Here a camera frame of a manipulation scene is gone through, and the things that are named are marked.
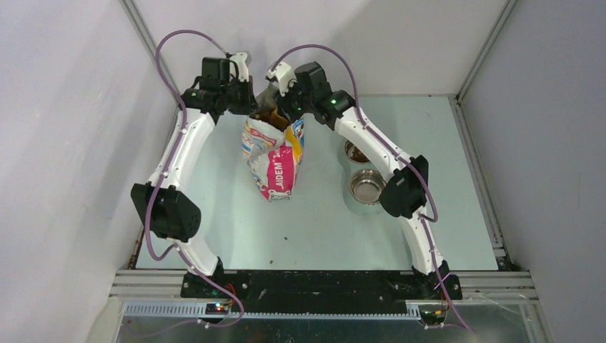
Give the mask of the circuit board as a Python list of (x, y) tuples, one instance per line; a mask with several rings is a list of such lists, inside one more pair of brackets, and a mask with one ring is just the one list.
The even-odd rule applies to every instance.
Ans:
[(206, 315), (227, 315), (230, 313), (231, 306), (229, 303), (207, 303), (204, 313)]
[(421, 310), (419, 323), (424, 327), (443, 327), (448, 309)]

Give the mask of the steel bowl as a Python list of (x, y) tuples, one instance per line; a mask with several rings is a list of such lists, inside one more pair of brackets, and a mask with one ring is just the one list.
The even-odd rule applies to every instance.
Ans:
[(360, 169), (350, 178), (349, 192), (359, 203), (370, 206), (379, 203), (385, 186), (386, 182), (377, 170)]
[(346, 140), (344, 143), (344, 155), (346, 160), (351, 163), (370, 163), (370, 160), (362, 153), (362, 151), (349, 140)]

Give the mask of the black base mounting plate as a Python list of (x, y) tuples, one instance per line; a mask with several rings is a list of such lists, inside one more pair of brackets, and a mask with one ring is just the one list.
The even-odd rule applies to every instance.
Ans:
[(441, 287), (437, 276), (417, 271), (219, 271), (210, 282), (188, 272), (180, 296), (232, 302), (224, 287), (246, 314), (406, 314), (413, 300), (461, 300), (458, 276), (443, 277)]

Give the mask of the aluminium frame rail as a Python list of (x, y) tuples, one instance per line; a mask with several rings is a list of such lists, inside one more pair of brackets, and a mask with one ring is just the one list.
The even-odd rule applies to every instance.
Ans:
[[(421, 310), (448, 309), (447, 315), (473, 305), (493, 306), (511, 312), (527, 312), (539, 306), (539, 297), (528, 272), (455, 272), (462, 287), (461, 300), (446, 296), (443, 300), (413, 300), (406, 314), (246, 314), (244, 305), (224, 287), (218, 289), (232, 298), (185, 299), (180, 296), (184, 270), (122, 270), (116, 273), (110, 294), (126, 304), (128, 315), (198, 317), (210, 319), (419, 319)], [(206, 315), (207, 303), (229, 303), (227, 315)]]

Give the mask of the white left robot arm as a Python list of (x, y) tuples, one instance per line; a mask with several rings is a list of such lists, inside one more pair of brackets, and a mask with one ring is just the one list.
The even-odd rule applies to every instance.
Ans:
[(223, 294), (226, 279), (215, 271), (219, 257), (199, 233), (202, 212), (186, 189), (220, 116), (227, 111), (248, 115), (256, 106), (250, 59), (244, 51), (203, 58), (201, 75), (179, 97), (177, 122), (158, 167), (146, 183), (131, 188), (146, 237), (169, 242), (188, 269), (202, 274), (198, 288), (212, 298)]

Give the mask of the right circuit board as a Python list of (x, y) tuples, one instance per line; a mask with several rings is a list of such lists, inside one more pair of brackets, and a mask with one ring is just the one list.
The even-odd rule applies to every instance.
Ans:
[(448, 309), (421, 310), (419, 323), (424, 327), (443, 327)]

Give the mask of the colourful pet food bag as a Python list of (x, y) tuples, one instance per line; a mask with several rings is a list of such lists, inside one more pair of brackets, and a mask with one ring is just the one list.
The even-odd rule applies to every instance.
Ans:
[(242, 153), (252, 178), (269, 202), (289, 199), (304, 157), (304, 119), (280, 131), (256, 120), (260, 109), (277, 109), (276, 86), (269, 84), (257, 97), (258, 108), (250, 114), (242, 131)]

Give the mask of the left circuit board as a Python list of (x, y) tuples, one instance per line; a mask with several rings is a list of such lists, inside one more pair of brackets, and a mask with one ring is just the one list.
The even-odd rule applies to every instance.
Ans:
[(204, 313), (206, 315), (227, 315), (230, 313), (231, 306), (229, 303), (207, 303)]

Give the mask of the kibble in far bowl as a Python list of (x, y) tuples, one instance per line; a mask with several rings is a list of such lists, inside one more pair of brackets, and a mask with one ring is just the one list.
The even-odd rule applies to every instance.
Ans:
[(350, 160), (352, 160), (356, 163), (360, 163), (360, 164), (369, 163), (369, 159), (355, 146), (349, 150), (348, 157)]

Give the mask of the yellow plastic scoop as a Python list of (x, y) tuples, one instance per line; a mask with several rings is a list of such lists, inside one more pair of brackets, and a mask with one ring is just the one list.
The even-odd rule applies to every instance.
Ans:
[(280, 131), (285, 131), (290, 125), (289, 120), (278, 114), (277, 109), (260, 109), (254, 118)]

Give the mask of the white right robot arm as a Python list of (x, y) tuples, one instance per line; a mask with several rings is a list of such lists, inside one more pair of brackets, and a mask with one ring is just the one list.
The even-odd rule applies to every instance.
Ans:
[(278, 86), (279, 113), (290, 121), (305, 114), (350, 141), (381, 174), (385, 187), (379, 203), (390, 216), (398, 218), (412, 253), (412, 268), (421, 273), (415, 282), (418, 294), (433, 299), (444, 289), (436, 273), (444, 261), (434, 242), (427, 211), (435, 208), (429, 191), (429, 162), (400, 149), (372, 123), (353, 96), (335, 91), (325, 70), (311, 62), (296, 69), (285, 62), (269, 68), (266, 78)]

